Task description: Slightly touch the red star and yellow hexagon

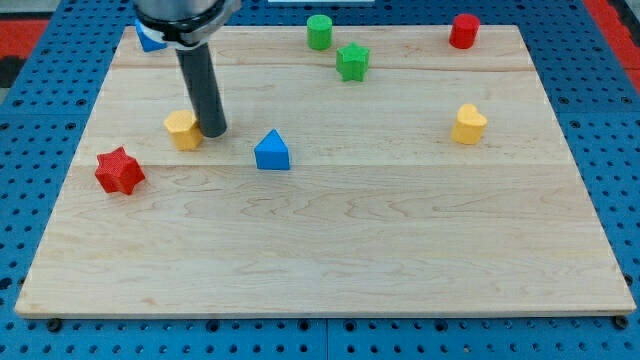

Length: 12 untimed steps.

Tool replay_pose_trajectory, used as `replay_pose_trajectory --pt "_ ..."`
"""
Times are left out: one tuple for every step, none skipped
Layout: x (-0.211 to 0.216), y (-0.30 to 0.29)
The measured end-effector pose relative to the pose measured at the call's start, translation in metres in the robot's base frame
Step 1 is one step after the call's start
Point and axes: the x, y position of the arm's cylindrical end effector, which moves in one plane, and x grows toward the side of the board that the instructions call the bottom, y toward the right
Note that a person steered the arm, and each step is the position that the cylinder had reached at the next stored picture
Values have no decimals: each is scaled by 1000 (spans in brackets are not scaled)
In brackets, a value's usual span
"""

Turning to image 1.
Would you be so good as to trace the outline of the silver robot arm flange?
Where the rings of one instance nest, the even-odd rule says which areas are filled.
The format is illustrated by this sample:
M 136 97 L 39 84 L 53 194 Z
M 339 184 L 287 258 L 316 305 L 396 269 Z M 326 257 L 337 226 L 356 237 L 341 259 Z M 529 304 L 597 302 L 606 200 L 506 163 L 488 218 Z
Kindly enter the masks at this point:
M 207 42 L 240 10 L 241 0 L 134 0 L 142 33 L 185 49 Z

